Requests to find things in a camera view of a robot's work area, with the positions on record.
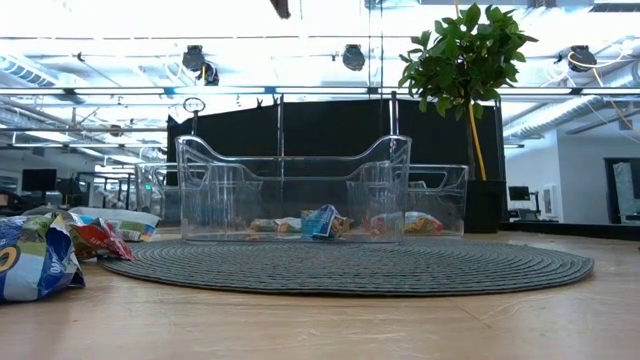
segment potted plant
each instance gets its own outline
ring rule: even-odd
[[[455,19],[446,17],[435,22],[435,39],[431,31],[424,31],[411,38],[418,47],[406,56],[400,55],[407,65],[398,86],[406,84],[409,94],[420,98],[422,112],[434,101],[440,116],[453,111],[456,119],[467,118],[470,181],[465,230],[468,232],[496,232],[501,221],[505,183],[487,180],[476,119],[483,114],[479,101],[500,100],[496,89],[517,82],[518,69],[513,62],[525,61],[518,50],[527,42],[537,41],[520,30],[512,12],[488,6],[485,9],[488,22],[479,24],[481,10],[477,4],[462,11],[456,6]],[[481,181],[475,180],[476,159]]]

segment track light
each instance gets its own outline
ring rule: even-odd
[[[342,54],[342,63],[351,71],[361,71],[364,68],[365,58],[360,45],[347,45]]]
[[[589,46],[587,45],[572,46],[567,58],[569,60],[569,69],[575,72],[591,71],[593,66],[598,64],[598,60],[595,55],[589,51]]]
[[[218,69],[205,59],[202,45],[187,46],[187,52],[182,54],[182,65],[196,73],[196,80],[204,79],[205,86],[218,86],[220,83]]]

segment ceiling duct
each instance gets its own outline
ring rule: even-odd
[[[55,87],[57,85],[46,74],[30,69],[19,64],[14,59],[2,55],[0,55],[0,71],[13,75],[36,87]],[[60,95],[56,97],[63,101],[71,101],[74,104],[83,104],[85,102],[83,98],[77,95]]]
[[[640,61],[635,61],[612,73],[603,76],[602,82],[606,87],[636,87],[640,86]],[[588,87],[599,87],[593,82]],[[505,137],[527,138],[555,129],[556,127],[590,114],[593,110],[602,109],[608,101],[598,95],[587,95],[562,103],[545,105],[516,120],[504,128]]]

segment spotlight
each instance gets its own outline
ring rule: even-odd
[[[288,0],[271,0],[271,5],[276,13],[278,13],[280,19],[288,19],[291,17]]]
[[[182,65],[193,72],[199,72],[205,62],[202,45],[189,45],[187,52],[182,55]]]
[[[351,71],[360,71],[364,67],[364,54],[360,45],[347,45],[342,54],[342,63]]]
[[[591,71],[591,67],[598,63],[596,57],[589,51],[587,45],[574,45],[571,47],[571,53],[567,57],[569,60],[569,69],[575,72]]]
[[[196,73],[196,80],[204,79],[205,86],[218,86],[220,83],[218,69],[204,58],[202,45],[187,46],[187,52],[182,55],[182,65]]]

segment plant pot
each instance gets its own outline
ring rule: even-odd
[[[502,221],[502,204],[506,196],[506,181],[469,180],[464,232],[468,234],[495,234]]]

